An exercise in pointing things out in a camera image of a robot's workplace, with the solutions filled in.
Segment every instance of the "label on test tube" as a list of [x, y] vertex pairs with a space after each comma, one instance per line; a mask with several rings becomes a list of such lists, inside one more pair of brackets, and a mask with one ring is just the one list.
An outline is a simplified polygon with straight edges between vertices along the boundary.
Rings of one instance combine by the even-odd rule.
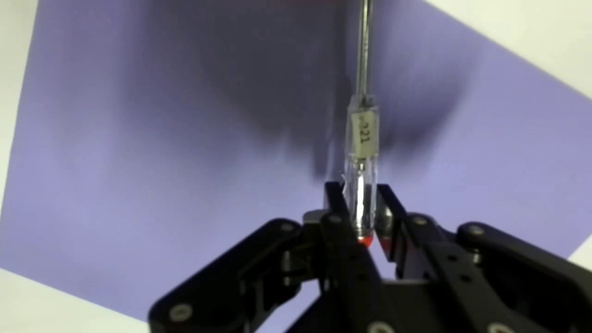
[[356, 112], [349, 113], [351, 117], [351, 134], [353, 134], [353, 156], [365, 160], [377, 154], [377, 123], [375, 112]]

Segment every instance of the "white label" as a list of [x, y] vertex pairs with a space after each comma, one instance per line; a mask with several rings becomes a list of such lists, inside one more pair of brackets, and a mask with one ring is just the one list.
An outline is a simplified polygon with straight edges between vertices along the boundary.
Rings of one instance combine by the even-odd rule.
[[377, 154], [375, 113], [351, 113], [353, 156], [358, 160]]

